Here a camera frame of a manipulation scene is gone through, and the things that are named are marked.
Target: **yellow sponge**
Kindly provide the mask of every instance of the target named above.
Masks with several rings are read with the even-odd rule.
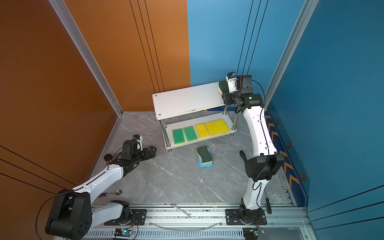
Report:
[[[199,138],[209,137],[209,132],[207,127],[205,126],[205,123],[196,124],[195,128]]]
[[[207,127],[211,136],[224,134],[229,132],[229,127],[225,123],[224,119],[219,119],[211,122],[206,122],[205,126]]]

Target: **blue and orange border strip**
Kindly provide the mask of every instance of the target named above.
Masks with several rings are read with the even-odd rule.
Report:
[[[272,102],[265,110],[265,120],[277,152],[284,155],[283,169],[296,204],[298,207],[307,208],[310,179]],[[286,146],[287,142],[291,144],[289,149]],[[302,173],[306,176],[305,180],[301,179]]]

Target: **wrench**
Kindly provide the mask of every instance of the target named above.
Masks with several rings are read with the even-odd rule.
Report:
[[[192,217],[191,217],[192,214],[187,213],[186,211],[182,210],[181,208],[179,208],[178,206],[174,205],[173,203],[171,203],[170,206],[171,206],[171,207],[174,207],[174,208],[176,208],[177,210],[179,210],[180,212],[184,213],[185,215],[188,216],[188,218],[192,218]]]

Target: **robotic arm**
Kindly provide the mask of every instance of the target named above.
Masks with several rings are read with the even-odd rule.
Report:
[[[264,116],[264,103],[260,94],[254,94],[252,76],[236,76],[228,73],[226,81],[219,82],[219,89],[226,105],[236,104],[236,113],[243,113],[248,123],[253,142],[253,157],[247,159],[244,152],[240,155],[245,162],[248,176],[247,191],[239,206],[241,221],[244,224],[265,225],[264,210],[260,207],[264,188],[284,163],[284,156],[277,154]]]
[[[123,143],[122,151],[112,160],[107,154],[104,160],[107,167],[85,183],[72,190],[63,189],[55,196],[45,232],[50,235],[78,240],[85,236],[90,228],[118,219],[122,225],[131,219],[129,203],[112,201],[103,205],[91,206],[105,189],[127,173],[135,169],[141,161],[154,158],[156,148],[142,147],[142,137],[134,135]]]

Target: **marble surface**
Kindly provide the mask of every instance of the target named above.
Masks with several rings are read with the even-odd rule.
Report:
[[[166,119],[165,123],[183,121],[195,117],[217,113],[200,111],[192,114]],[[232,120],[233,111],[228,112]],[[164,146],[160,123],[155,112],[124,112],[122,121],[108,150],[114,154],[125,140],[132,135],[143,136],[143,147],[157,148],[156,157],[142,161],[127,176],[115,182],[106,192],[121,189],[121,196],[99,198],[96,203],[112,199],[130,203],[234,203],[239,204],[247,189],[248,177],[244,161],[238,154],[242,149],[246,156],[252,156],[252,140],[248,125],[242,114],[237,122],[234,136],[226,135],[214,139],[178,147],[168,152]],[[197,148],[207,145],[211,149],[213,166],[197,166]],[[268,183],[267,195],[270,202],[290,204],[287,190],[282,187],[278,175]]]

